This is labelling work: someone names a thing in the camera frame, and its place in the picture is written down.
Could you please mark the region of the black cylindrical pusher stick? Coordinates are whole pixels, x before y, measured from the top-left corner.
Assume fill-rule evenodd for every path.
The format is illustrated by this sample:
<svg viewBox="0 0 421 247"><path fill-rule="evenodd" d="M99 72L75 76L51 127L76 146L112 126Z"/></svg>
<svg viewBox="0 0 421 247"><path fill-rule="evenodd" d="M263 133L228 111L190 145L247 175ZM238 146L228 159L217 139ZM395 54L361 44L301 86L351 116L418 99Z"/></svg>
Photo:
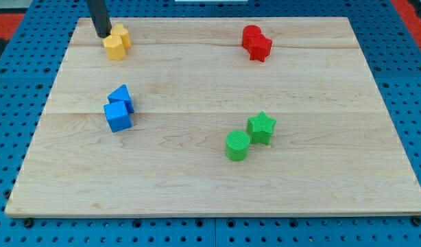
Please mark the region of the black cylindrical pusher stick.
<svg viewBox="0 0 421 247"><path fill-rule="evenodd" d="M105 0L86 0L86 5L98 37L106 38L109 36L112 24Z"/></svg>

